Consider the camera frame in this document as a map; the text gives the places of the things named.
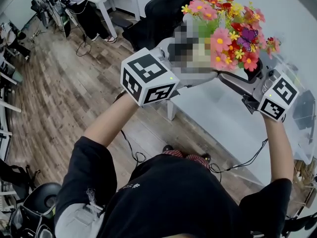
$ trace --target black cable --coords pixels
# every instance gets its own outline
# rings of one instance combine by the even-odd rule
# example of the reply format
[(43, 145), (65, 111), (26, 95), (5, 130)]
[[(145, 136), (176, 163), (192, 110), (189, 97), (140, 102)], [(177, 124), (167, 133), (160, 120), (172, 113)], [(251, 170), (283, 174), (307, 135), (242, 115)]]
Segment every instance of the black cable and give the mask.
[[(145, 162), (147, 160), (147, 157), (141, 152), (133, 153), (132, 146), (131, 146), (129, 140), (127, 139), (125, 133), (123, 132), (123, 130), (121, 130), (121, 133), (122, 133), (124, 139), (128, 142), (128, 145), (129, 145), (130, 150), (131, 150), (132, 158), (137, 162), (137, 165), (135, 167), (137, 167), (139, 164)], [(143, 160), (139, 160), (138, 154), (142, 155), (144, 159)]]
[[(285, 119), (286, 119), (286, 114), (285, 114), (285, 116), (282, 118), (282, 122), (284, 122)], [(262, 146), (260, 147), (260, 149), (256, 152), (256, 154), (255, 154), (250, 160), (248, 160), (248, 161), (245, 162), (245, 163), (232, 166), (231, 168), (225, 169), (225, 170), (223, 170), (223, 171), (220, 170), (220, 167), (219, 167), (216, 163), (211, 163), (211, 164), (209, 165), (209, 169), (210, 169), (211, 172), (213, 172), (213, 173), (215, 173), (215, 174), (220, 174), (220, 182), (221, 182), (221, 173), (226, 172), (226, 171), (230, 171), (231, 169), (241, 168), (241, 167), (246, 167), (246, 166), (251, 165), (251, 164), (256, 160), (257, 156), (258, 156), (259, 153), (262, 151), (262, 149), (265, 147), (265, 145), (266, 145), (267, 142), (268, 142), (268, 139), (262, 141)], [(213, 165), (215, 165), (215, 166), (218, 168), (218, 171), (213, 168)]]

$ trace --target plaid fabric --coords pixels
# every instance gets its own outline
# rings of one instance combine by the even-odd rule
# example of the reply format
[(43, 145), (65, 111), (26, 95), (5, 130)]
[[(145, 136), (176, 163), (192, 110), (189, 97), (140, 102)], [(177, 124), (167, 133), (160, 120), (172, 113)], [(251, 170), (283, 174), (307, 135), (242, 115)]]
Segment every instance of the plaid fabric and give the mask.
[[(182, 153), (178, 150), (171, 150), (171, 151), (165, 151), (162, 154), (168, 154), (168, 155), (173, 155), (179, 158), (184, 158)], [(186, 156), (186, 159), (192, 160), (192, 161), (196, 161), (200, 164), (202, 164), (205, 168), (207, 168), (209, 170), (209, 163), (207, 160), (205, 160), (203, 157), (199, 156), (199, 155), (195, 155), (195, 154), (191, 154)]]

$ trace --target purple butterfly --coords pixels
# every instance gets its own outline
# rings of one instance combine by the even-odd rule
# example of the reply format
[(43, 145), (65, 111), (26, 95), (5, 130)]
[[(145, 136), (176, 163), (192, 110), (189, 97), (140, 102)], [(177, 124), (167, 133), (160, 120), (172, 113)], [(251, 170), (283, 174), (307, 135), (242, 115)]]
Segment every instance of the purple butterfly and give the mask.
[(248, 52), (251, 52), (251, 42), (258, 36), (258, 34), (258, 30), (249, 30), (245, 27), (243, 28), (242, 35), (238, 38), (237, 43), (242, 44)]

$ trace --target wooden floor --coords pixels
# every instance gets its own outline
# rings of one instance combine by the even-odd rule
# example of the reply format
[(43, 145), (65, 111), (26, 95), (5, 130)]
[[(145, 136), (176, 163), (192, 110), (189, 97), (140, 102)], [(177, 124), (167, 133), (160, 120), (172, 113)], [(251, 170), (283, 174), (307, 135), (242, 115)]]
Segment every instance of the wooden floor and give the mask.
[[(44, 28), (34, 18), (25, 33), (30, 37), (36, 29)], [(25, 43), (32, 48), (30, 61), (26, 62), (21, 56), (14, 61), (24, 81), (13, 89), (10, 97), (10, 103), (20, 107), (22, 113), (9, 112), (13, 137), (8, 162), (29, 164), (33, 171), (41, 169), (38, 184), (62, 183), (74, 143), (121, 91), (121, 61), (132, 54), (132, 47), (121, 35), (112, 45), (98, 38), (93, 43), (88, 41), (91, 44), (88, 55), (78, 57), (76, 50), (82, 42), (79, 28), (73, 29), (65, 39), (63, 33), (50, 27), (34, 41), (35, 45)], [(79, 54), (89, 48), (81, 48)], [(171, 144), (184, 152), (209, 152), (221, 167), (236, 164), (212, 137), (184, 114), (178, 113), (172, 122), (167, 120), (164, 104), (140, 108), (124, 131), (133, 150), (143, 152), (148, 158), (160, 154), (164, 145)], [(120, 188), (128, 182), (135, 161), (122, 135), (116, 137), (109, 150)], [(229, 172), (222, 175), (222, 184), (236, 202), (260, 189)], [(297, 201), (305, 199), (297, 193), (296, 196)], [(289, 214), (300, 207), (296, 202), (291, 205)]]

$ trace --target white cube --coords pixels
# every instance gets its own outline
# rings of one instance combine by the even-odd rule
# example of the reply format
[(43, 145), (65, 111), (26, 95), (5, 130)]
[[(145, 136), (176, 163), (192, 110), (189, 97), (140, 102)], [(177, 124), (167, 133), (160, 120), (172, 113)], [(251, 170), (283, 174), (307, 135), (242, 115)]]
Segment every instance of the white cube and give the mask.
[(258, 110), (273, 120), (279, 121), (295, 102), (298, 94), (298, 89), (283, 73), (265, 92)]
[(121, 85), (139, 106), (168, 99), (179, 79), (143, 48), (122, 61)]

